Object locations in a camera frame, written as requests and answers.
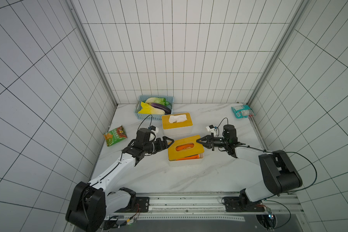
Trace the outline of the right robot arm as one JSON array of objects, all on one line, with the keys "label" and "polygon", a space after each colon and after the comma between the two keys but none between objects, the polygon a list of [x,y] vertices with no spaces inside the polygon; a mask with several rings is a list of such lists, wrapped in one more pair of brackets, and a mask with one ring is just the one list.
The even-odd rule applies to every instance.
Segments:
[{"label": "right robot arm", "polygon": [[263,199],[292,193],[303,185],[303,180],[286,151],[267,151],[247,146],[238,141],[233,125],[223,126],[222,137],[215,137],[212,132],[196,142],[212,151],[219,148],[233,158],[249,161],[261,169],[261,181],[241,190],[238,197],[223,197],[222,203],[227,212],[263,212]]}]

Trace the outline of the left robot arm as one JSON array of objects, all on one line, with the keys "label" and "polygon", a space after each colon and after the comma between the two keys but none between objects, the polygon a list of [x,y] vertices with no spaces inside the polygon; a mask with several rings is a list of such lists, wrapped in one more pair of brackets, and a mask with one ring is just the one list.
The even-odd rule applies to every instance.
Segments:
[{"label": "left robot arm", "polygon": [[164,151],[174,143],[169,137],[157,137],[157,133],[158,129],[154,126],[138,129],[136,138],[129,142],[109,168],[88,183],[79,182],[73,190],[66,221],[85,232],[95,232],[108,215],[122,209],[135,209],[135,191],[113,189],[145,156]]}]

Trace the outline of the white tissue box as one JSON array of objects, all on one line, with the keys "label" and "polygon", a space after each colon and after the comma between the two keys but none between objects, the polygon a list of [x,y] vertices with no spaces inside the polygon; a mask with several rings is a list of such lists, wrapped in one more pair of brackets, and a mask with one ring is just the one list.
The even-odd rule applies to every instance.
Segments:
[{"label": "white tissue box", "polygon": [[194,156],[194,158],[192,159],[189,159],[189,157],[187,157],[187,158],[183,158],[182,160],[169,161],[168,163],[169,163],[169,166],[171,167],[189,166],[189,165],[200,164],[203,159],[204,159],[204,155],[203,153],[201,153],[201,154],[198,154],[197,156]]},{"label": "white tissue box", "polygon": [[167,137],[180,136],[190,134],[193,126],[177,127],[177,128],[165,128],[163,127],[163,134]]}]

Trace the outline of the yellow box lid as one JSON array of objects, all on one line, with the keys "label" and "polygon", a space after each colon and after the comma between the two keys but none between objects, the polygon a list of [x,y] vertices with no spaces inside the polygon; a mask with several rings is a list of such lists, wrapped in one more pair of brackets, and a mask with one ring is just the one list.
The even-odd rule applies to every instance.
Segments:
[{"label": "yellow box lid", "polygon": [[181,114],[186,114],[187,115],[187,121],[182,122],[182,123],[169,123],[168,119],[170,115],[164,115],[161,117],[162,120],[162,126],[165,128],[177,128],[177,127],[186,127],[186,126],[193,126],[193,122],[191,119],[190,113],[180,113],[180,114],[172,114],[172,115],[181,115]]},{"label": "yellow box lid", "polygon": [[[183,158],[185,156],[191,156],[191,155],[196,155],[196,154],[201,154],[204,153],[204,147],[196,142],[197,139],[200,139],[200,135],[195,135],[192,137],[187,137],[183,139],[176,140],[169,148],[168,148],[168,160],[169,161],[174,161],[180,158]],[[185,144],[194,144],[194,148],[188,149],[188,150],[183,150],[183,151],[176,151],[176,147],[180,145],[185,145]]]}]

